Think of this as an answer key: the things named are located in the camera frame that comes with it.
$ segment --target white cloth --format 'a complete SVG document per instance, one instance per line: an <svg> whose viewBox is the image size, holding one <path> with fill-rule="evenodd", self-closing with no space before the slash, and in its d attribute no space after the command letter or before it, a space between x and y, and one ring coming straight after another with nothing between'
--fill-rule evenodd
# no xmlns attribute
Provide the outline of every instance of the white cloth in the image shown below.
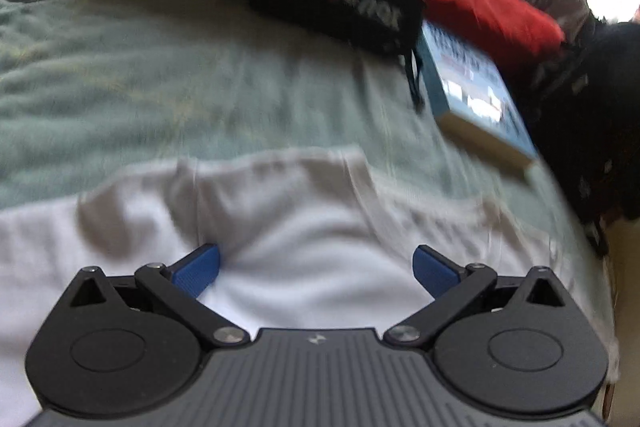
<svg viewBox="0 0 640 427"><path fill-rule="evenodd" d="M85 265L132 274L216 243L222 269L200 299L252 335L260 327L382 333L432 300L412 273L423 243L502 275L549 265L573 288L548 236L495 201L433 200L386 185L372 181L358 150L287 150L134 166L94 192L0 212L0 425L37 413L24 355Z"/></svg>

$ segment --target red blanket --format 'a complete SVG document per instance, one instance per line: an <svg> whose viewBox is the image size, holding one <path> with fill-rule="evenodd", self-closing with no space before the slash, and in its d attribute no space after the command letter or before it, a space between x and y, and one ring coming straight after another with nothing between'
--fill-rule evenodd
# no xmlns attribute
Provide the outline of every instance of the red blanket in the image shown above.
<svg viewBox="0 0 640 427"><path fill-rule="evenodd" d="M513 73L558 52L564 33L524 0L424 0L427 19L484 50Z"/></svg>

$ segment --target blue book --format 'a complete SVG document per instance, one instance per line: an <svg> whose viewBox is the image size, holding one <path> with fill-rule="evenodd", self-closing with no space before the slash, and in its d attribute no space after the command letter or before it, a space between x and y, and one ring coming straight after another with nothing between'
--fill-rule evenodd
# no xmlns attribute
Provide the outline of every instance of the blue book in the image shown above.
<svg viewBox="0 0 640 427"><path fill-rule="evenodd" d="M429 22L418 40L422 77L438 125L518 169L536 149L493 61L480 50Z"/></svg>

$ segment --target mattress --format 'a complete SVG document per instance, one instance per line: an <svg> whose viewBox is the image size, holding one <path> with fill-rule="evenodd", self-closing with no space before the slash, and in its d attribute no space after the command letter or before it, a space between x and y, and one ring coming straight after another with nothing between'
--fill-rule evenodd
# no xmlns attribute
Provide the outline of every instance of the mattress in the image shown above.
<svg viewBox="0 0 640 427"><path fill-rule="evenodd" d="M609 285L548 169L501 171L412 108L404 71L260 16L246 0L0 0L0 207L94 188L118 168L356 144L435 196L490 196L559 246L610 351Z"/></svg>

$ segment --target beige wall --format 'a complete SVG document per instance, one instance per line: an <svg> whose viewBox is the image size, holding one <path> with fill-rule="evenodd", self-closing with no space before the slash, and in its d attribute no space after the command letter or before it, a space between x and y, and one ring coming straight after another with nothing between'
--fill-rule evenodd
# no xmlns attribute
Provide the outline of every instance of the beige wall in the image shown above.
<svg viewBox="0 0 640 427"><path fill-rule="evenodd" d="M618 222L607 230L615 272L616 333L620 341L620 381L609 424L640 426L640 225Z"/></svg>

